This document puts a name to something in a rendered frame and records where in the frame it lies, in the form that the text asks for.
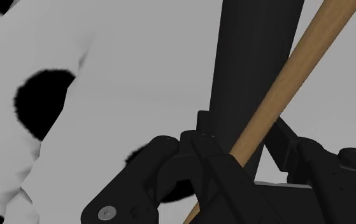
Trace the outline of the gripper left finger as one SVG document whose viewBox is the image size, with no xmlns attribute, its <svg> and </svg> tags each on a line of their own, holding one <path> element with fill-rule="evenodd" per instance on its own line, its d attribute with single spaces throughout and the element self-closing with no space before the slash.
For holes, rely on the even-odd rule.
<svg viewBox="0 0 356 224">
<path fill-rule="evenodd" d="M 285 224 L 236 159 L 213 138 L 211 116 L 195 130 L 157 136 L 83 209 L 81 224 L 159 224 L 157 210 L 175 182 L 189 179 L 200 211 L 189 224 Z"/>
</svg>

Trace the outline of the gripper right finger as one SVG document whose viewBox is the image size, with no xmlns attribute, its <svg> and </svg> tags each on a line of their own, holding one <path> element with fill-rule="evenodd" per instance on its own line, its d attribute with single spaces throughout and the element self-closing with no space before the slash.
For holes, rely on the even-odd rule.
<svg viewBox="0 0 356 224">
<path fill-rule="evenodd" d="M 278 118 L 265 145 L 287 183 L 309 185 L 316 195 L 325 224 L 356 224 L 356 148 L 338 154 L 320 143 L 299 137 Z"/>
</svg>

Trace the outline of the brown wooden stick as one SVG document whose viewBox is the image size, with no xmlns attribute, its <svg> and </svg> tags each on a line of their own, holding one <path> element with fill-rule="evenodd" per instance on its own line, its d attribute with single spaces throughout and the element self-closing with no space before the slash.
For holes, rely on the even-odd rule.
<svg viewBox="0 0 356 224">
<path fill-rule="evenodd" d="M 293 41 L 286 63 L 228 152 L 242 168 L 355 12 L 356 0 L 323 0 L 300 40 Z"/>
</svg>

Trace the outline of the black tapered cylinder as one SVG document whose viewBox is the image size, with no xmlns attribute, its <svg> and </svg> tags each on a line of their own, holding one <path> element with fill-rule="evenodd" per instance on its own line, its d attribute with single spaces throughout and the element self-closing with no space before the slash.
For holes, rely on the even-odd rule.
<svg viewBox="0 0 356 224">
<path fill-rule="evenodd" d="M 228 153 L 286 63 L 305 0 L 223 0 L 210 97 Z"/>
</svg>

